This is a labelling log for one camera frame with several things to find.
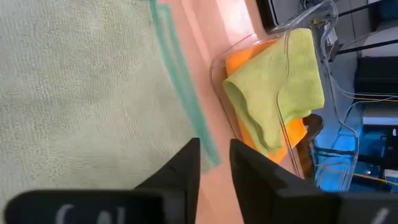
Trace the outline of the pale green towel teal hem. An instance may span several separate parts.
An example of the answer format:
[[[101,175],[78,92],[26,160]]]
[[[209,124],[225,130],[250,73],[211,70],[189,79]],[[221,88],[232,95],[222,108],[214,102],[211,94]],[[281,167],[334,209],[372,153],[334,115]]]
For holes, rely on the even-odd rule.
[[[156,0],[0,0],[0,210],[34,189],[131,189],[191,138],[219,156]]]

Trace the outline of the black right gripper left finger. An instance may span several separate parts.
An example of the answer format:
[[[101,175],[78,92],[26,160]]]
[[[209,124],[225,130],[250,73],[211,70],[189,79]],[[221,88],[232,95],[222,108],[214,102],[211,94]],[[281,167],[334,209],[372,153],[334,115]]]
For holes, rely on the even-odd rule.
[[[129,190],[32,190],[4,209],[5,224],[195,224],[200,140]]]

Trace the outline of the black frame bar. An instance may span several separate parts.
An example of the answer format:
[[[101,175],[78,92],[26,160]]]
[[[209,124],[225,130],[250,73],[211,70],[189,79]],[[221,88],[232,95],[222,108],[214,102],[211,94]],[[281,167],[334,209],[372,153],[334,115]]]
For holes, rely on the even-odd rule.
[[[360,47],[354,47],[354,48],[350,48],[350,49],[346,49],[346,50],[339,50],[336,54],[337,55],[348,54],[351,52],[358,52],[361,50],[373,49],[373,48],[382,47],[382,46],[391,45],[391,44],[398,44],[398,39],[388,40],[385,42],[379,42],[379,43],[375,43],[375,44],[363,45]]]

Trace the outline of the black floor case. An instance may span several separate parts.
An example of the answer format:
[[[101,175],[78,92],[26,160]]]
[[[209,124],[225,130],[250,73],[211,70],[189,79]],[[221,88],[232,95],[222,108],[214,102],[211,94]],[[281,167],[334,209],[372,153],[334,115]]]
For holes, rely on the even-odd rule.
[[[356,93],[398,95],[398,57],[361,57],[354,78]]]

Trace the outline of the orange microfiber towel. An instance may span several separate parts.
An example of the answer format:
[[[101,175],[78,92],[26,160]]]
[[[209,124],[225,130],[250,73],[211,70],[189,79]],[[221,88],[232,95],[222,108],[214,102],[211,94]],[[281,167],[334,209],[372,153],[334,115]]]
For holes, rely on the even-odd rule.
[[[277,39],[267,40],[265,42],[261,42],[259,44],[255,44],[252,47],[248,47],[244,50],[239,50],[225,59],[226,64],[226,73],[227,76],[231,76],[235,71],[237,71],[240,67],[242,67],[247,61],[252,59],[253,57],[260,54],[266,48],[270,47],[272,44],[276,43]],[[247,128],[245,127],[242,119],[237,115],[239,130],[243,137],[243,143],[247,144],[254,150],[260,152],[255,145],[251,138],[250,133],[248,132]],[[287,135],[289,137],[289,142],[292,147],[295,147],[307,134],[307,129],[303,123],[303,119],[294,119],[289,124],[285,125]],[[277,152],[269,152],[268,154],[264,154],[273,162],[280,164],[285,156],[288,154],[287,145],[284,142],[282,148],[280,148]]]

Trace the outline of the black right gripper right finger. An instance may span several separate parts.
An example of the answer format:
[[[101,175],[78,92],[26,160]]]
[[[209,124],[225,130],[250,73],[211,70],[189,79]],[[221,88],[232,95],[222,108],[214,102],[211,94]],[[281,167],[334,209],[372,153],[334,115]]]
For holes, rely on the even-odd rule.
[[[244,224],[398,224],[398,195],[326,192],[238,139],[229,160]]]

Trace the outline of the clear plastic bin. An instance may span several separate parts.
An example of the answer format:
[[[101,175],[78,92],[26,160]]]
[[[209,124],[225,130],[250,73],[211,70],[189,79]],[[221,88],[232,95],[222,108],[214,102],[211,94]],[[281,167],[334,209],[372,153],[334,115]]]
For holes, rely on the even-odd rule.
[[[210,67],[210,77],[233,134],[243,142],[237,114],[223,88],[223,82],[228,78],[225,64],[226,57],[267,40],[278,40],[291,30],[298,28],[310,29],[315,44],[320,79],[325,97],[324,106],[311,112],[311,114],[317,114],[323,119],[323,129],[315,138],[315,153],[313,156],[315,176],[313,184],[324,190],[346,191],[349,189],[354,167],[358,160],[359,134],[357,130],[348,126],[337,110],[337,99],[330,71],[330,57],[327,50],[327,38],[333,32],[337,20],[338,10],[334,1],[323,0],[297,14],[287,22],[271,29],[266,38],[251,34],[230,46],[213,59]],[[288,149],[287,155],[291,157],[295,172],[304,178],[297,148],[290,145],[285,125],[282,124],[281,126],[282,146],[285,142]]]

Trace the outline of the lime green microfiber towel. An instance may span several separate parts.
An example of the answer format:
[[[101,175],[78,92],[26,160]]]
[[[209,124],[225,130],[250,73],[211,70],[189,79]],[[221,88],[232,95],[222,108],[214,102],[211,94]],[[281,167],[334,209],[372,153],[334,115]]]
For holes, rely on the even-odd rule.
[[[282,148],[282,124],[325,104],[312,31],[291,30],[223,82],[256,149]]]

